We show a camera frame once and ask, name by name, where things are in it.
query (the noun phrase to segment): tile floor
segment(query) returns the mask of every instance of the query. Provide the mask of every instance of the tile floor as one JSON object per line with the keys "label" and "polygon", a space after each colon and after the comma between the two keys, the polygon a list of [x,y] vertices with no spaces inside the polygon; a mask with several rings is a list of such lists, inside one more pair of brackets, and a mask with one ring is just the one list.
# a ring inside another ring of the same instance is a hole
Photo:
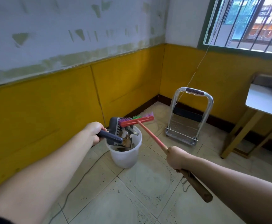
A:
{"label": "tile floor", "polygon": [[[155,120],[145,125],[166,146],[178,146],[198,157],[218,165],[250,174],[272,182],[272,152],[261,149],[250,159],[230,154],[221,159],[219,152],[227,133],[205,124],[199,142],[189,147],[166,137],[169,106],[160,102],[153,104],[143,113],[154,112]],[[67,204],[52,224],[78,223],[243,223],[235,213],[216,196],[205,203],[192,187],[185,193],[182,175],[168,166],[164,152],[141,128],[143,135],[138,162],[130,169],[114,164],[105,142],[91,148],[82,161],[71,182],[47,214],[48,224],[63,206],[66,195],[76,186],[84,173],[102,156],[79,186],[70,194]],[[244,141],[239,149],[249,150],[253,144]]]}

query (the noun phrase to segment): white table top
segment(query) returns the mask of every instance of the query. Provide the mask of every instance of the white table top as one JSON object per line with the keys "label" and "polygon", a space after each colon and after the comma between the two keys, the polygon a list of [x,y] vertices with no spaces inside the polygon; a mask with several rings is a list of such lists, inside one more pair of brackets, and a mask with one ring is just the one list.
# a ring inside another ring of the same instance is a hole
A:
{"label": "white table top", "polygon": [[250,84],[246,106],[272,115],[272,89]]}

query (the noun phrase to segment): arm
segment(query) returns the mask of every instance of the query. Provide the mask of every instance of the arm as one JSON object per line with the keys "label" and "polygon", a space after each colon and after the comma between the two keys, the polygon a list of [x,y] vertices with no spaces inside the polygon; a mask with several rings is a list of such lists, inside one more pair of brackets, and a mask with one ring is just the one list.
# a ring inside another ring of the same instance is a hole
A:
{"label": "arm", "polygon": [[97,133],[106,129],[89,123],[65,145],[31,164],[0,186],[0,217],[16,224],[41,223],[71,180]]}
{"label": "arm", "polygon": [[246,223],[272,223],[272,183],[170,147],[168,164],[191,171]]}

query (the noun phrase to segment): white wall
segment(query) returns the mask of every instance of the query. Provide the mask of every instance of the white wall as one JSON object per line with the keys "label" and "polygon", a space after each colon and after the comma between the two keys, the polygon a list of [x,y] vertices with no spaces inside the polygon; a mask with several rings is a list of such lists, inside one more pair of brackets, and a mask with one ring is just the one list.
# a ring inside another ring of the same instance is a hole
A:
{"label": "white wall", "polygon": [[197,47],[210,0],[170,0],[166,43]]}
{"label": "white wall", "polygon": [[0,84],[164,43],[169,0],[0,0]]}

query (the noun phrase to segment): white bucket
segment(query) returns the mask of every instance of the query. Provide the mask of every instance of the white bucket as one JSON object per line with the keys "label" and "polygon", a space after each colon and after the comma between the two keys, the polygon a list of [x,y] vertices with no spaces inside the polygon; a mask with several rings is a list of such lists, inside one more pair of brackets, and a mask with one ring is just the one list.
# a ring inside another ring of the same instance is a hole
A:
{"label": "white bucket", "polygon": [[138,159],[138,151],[139,147],[141,146],[142,142],[142,134],[141,131],[134,126],[134,130],[139,133],[138,136],[133,135],[132,137],[132,143],[134,143],[136,146],[126,152],[119,152],[114,149],[119,148],[119,146],[109,145],[107,144],[107,141],[105,140],[108,149],[110,150],[111,157],[115,164],[121,168],[130,168],[135,165]]}

